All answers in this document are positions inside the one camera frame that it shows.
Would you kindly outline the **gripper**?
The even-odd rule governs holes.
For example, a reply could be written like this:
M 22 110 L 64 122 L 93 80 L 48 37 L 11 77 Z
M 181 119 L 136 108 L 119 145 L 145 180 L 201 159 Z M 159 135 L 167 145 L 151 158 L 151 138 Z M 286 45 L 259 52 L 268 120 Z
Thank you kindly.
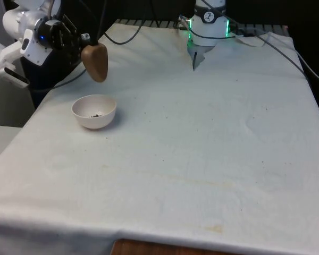
M 83 49 L 91 45 L 90 34 L 80 33 L 66 14 L 63 14 L 61 21 L 40 19 L 35 27 L 35 37 L 43 47 L 53 50 L 64 47 Z

